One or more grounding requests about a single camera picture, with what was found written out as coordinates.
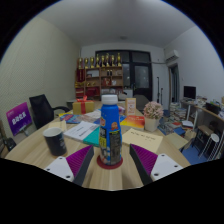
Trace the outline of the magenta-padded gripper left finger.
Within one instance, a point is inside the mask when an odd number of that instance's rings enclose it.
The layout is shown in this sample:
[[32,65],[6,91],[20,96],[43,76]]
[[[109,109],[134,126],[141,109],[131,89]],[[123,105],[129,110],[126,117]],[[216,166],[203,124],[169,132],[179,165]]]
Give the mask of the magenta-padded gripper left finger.
[[94,147],[89,145],[68,157],[58,157],[45,170],[81,186],[93,155]]

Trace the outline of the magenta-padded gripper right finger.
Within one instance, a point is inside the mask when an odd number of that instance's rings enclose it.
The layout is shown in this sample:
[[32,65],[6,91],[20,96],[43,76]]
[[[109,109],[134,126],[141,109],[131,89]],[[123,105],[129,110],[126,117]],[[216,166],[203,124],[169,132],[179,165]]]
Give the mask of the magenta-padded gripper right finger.
[[166,177],[182,169],[182,166],[166,154],[155,154],[145,148],[131,144],[129,151],[143,185]]

